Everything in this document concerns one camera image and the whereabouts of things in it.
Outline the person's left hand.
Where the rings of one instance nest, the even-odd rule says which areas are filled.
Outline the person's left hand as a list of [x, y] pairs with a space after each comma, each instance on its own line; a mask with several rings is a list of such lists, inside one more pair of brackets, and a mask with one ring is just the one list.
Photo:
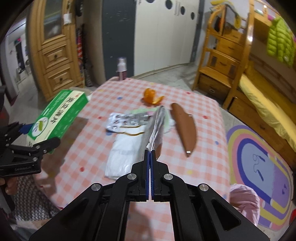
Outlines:
[[18, 178], [13, 177], [13, 178], [0, 178], [0, 185], [6, 185], [6, 194], [7, 195], [15, 195], [17, 193], [17, 182]]

